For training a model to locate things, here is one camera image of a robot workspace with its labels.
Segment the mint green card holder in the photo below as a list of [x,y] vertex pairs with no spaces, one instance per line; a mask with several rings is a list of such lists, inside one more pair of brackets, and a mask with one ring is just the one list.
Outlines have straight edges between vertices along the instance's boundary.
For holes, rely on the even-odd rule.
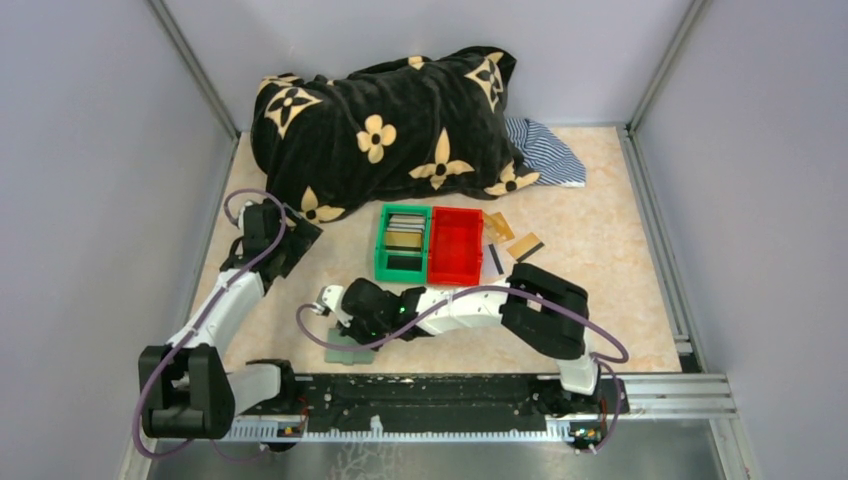
[[[330,328],[328,330],[327,342],[346,347],[359,345],[355,339],[342,335],[338,328]],[[327,349],[324,354],[324,361],[328,364],[341,364],[345,366],[370,365],[374,362],[375,356],[376,352],[373,350],[351,352]]]

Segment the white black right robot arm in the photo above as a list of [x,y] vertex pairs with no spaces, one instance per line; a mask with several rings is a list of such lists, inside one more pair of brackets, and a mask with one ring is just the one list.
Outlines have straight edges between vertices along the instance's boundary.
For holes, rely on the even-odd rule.
[[390,335],[410,342],[458,330],[501,327],[555,361],[563,398],[576,412],[602,398],[600,368],[586,336],[589,294],[581,286],[529,263],[488,285],[440,290],[414,287],[393,293],[358,278],[326,286],[323,312],[337,319],[341,336],[376,349]]

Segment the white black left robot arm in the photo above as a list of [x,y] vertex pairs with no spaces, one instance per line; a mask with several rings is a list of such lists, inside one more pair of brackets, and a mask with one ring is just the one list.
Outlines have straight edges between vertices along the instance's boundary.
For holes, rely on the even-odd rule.
[[222,439],[238,415],[262,404],[285,414],[300,399],[290,362],[254,360],[229,373],[223,358],[250,312],[322,230],[273,199],[247,202],[232,220],[240,234],[213,292],[178,333],[140,354],[137,429],[149,438]]

